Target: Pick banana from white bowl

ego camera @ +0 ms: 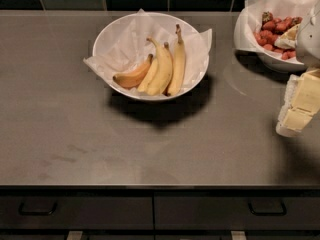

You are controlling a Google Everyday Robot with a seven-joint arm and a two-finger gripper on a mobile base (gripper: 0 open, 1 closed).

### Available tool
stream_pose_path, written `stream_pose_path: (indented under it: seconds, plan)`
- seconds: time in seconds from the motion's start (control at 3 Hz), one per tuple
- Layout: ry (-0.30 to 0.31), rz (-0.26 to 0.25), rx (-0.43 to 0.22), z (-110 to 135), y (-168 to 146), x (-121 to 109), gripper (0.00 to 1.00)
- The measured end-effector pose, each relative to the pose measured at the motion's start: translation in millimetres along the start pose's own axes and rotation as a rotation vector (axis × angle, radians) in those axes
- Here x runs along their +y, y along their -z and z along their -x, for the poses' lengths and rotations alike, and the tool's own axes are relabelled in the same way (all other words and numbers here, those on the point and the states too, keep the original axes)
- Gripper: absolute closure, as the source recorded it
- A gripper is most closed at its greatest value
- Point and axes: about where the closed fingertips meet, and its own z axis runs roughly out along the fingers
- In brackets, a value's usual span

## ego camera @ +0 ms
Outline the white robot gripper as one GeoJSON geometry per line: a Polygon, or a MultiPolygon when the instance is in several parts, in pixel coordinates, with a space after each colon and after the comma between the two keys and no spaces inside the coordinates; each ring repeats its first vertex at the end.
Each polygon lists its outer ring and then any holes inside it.
{"type": "Polygon", "coordinates": [[[320,110],[320,1],[311,7],[300,26],[291,27],[274,45],[281,49],[296,47],[297,60],[310,67],[301,76],[290,76],[278,115],[276,132],[295,137],[320,110]]]}

